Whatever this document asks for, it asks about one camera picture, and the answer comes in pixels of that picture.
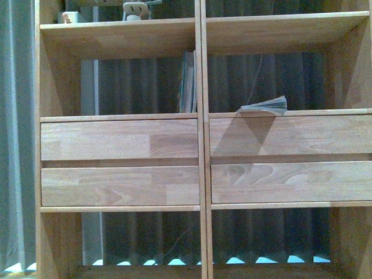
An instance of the gray curtain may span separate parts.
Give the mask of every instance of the gray curtain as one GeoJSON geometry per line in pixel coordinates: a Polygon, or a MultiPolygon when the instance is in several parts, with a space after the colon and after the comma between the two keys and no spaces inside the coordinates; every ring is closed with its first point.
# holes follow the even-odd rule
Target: gray curtain
{"type": "Polygon", "coordinates": [[[35,262],[33,1],[0,1],[0,271],[35,262]]]}
{"type": "MultiPolygon", "coordinates": [[[[207,2],[208,16],[243,16],[319,12],[322,1],[276,0],[274,8],[272,0],[207,2]]],[[[66,8],[76,7],[67,1],[66,8]]],[[[0,270],[15,263],[25,269],[35,262],[33,10],[32,0],[0,1],[0,270]]],[[[117,8],[80,12],[90,21],[121,19],[117,8]]],[[[193,14],[193,0],[164,0],[153,11],[154,18],[193,14]]],[[[175,112],[181,60],[83,62],[83,114],[175,112]]],[[[210,56],[208,62],[211,112],[236,111],[251,92],[251,102],[286,95],[290,109],[324,107],[320,53],[210,56]]],[[[86,213],[83,230],[85,264],[98,259],[104,264],[200,261],[196,212],[86,213]]],[[[314,255],[329,256],[328,240],[327,209],[213,212],[215,263],[233,256],[245,262],[259,256],[286,262],[288,255],[311,261],[314,255]]]]}

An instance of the drawer front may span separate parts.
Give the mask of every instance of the drawer front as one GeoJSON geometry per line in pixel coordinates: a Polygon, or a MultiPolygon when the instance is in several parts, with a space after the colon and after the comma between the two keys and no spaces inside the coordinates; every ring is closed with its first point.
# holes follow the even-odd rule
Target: drawer front
{"type": "Polygon", "coordinates": [[[43,206],[198,205],[199,169],[42,169],[41,192],[43,206]]]}
{"type": "Polygon", "coordinates": [[[372,115],[210,120],[213,158],[372,153],[372,115]]]}
{"type": "Polygon", "coordinates": [[[43,161],[197,157],[196,119],[41,124],[43,161]]]}
{"type": "Polygon", "coordinates": [[[372,201],[372,162],[212,166],[213,203],[372,201]]]}

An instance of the open book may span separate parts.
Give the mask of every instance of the open book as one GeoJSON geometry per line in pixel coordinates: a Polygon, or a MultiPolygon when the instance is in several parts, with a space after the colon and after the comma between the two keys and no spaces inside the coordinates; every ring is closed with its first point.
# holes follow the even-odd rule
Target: open book
{"type": "Polygon", "coordinates": [[[241,106],[237,112],[270,112],[277,116],[283,116],[287,112],[287,99],[285,96],[280,96],[265,102],[241,106]]]}

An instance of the wire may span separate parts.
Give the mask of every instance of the wire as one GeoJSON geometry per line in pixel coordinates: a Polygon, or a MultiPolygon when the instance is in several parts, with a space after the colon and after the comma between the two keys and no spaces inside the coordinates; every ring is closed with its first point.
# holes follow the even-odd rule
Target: wire
{"type": "MultiPolygon", "coordinates": [[[[275,0],[273,0],[273,3],[271,5],[271,15],[274,14],[274,4],[275,4],[275,0]]],[[[262,67],[262,60],[263,60],[263,54],[261,54],[261,56],[260,56],[260,63],[258,64],[256,76],[255,76],[255,79],[253,80],[252,90],[251,90],[251,93],[249,94],[248,101],[246,103],[247,105],[249,105],[249,101],[251,100],[251,97],[252,97],[253,92],[255,90],[257,78],[258,78],[258,75],[259,75],[261,67],[262,67]]]]}
{"type": "Polygon", "coordinates": [[[178,238],[177,238],[177,240],[175,241],[175,243],[173,244],[173,246],[168,250],[168,252],[166,252],[165,254],[164,254],[164,256],[162,257],[163,259],[166,257],[166,256],[168,256],[168,254],[170,253],[170,252],[172,252],[173,251],[173,249],[177,246],[177,243],[180,241],[180,239],[189,231],[191,229],[191,227],[189,227],[188,229],[186,229],[178,238]]]}

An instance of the wooden shelf unit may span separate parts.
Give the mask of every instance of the wooden shelf unit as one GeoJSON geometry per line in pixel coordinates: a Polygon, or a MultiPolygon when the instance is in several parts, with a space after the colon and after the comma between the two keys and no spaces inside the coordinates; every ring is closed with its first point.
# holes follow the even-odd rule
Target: wooden shelf unit
{"type": "Polygon", "coordinates": [[[189,19],[64,25],[62,0],[36,0],[38,278],[372,277],[372,0],[225,18],[205,2],[189,19]],[[197,113],[80,115],[81,60],[194,49],[197,113]],[[326,56],[326,110],[209,113],[208,55],[299,51],[326,56]],[[331,264],[213,265],[212,210],[315,207],[331,208],[331,264]],[[159,211],[200,212],[201,267],[81,267],[82,212],[159,211]]]}

